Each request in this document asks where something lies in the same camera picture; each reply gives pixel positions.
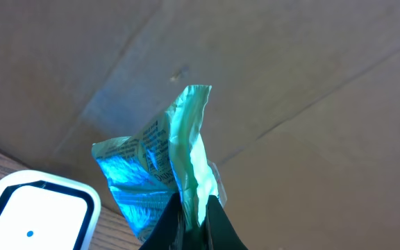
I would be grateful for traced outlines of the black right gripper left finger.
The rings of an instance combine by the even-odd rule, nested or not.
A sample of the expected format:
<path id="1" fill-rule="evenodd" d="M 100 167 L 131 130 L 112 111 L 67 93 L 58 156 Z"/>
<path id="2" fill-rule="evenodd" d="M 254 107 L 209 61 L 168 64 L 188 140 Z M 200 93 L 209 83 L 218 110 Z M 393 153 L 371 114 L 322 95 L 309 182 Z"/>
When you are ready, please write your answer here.
<path id="1" fill-rule="evenodd" d="M 151 235 L 140 250 L 181 250 L 185 224 L 179 193 L 168 201 Z"/>

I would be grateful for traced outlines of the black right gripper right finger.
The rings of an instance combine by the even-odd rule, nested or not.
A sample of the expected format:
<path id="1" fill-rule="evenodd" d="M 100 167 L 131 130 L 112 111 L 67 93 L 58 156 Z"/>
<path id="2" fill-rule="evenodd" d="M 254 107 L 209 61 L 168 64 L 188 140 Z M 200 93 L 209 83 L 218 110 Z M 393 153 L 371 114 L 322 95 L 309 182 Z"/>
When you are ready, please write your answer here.
<path id="1" fill-rule="evenodd" d="M 207 250 L 248 250 L 213 195 L 208 197 L 206 206 L 205 234 Z"/>

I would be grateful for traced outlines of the teal tissue pack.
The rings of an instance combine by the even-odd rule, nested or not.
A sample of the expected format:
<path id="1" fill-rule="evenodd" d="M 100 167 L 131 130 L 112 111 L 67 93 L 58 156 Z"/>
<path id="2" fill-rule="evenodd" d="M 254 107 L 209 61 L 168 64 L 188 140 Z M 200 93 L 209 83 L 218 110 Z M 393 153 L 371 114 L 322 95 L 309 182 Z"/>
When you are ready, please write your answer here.
<path id="1" fill-rule="evenodd" d="M 180 196 L 187 231 L 202 225 L 209 196 L 219 196 L 200 134 L 211 89 L 189 85 L 135 135 L 92 145 L 115 202 L 141 242 L 173 194 Z"/>

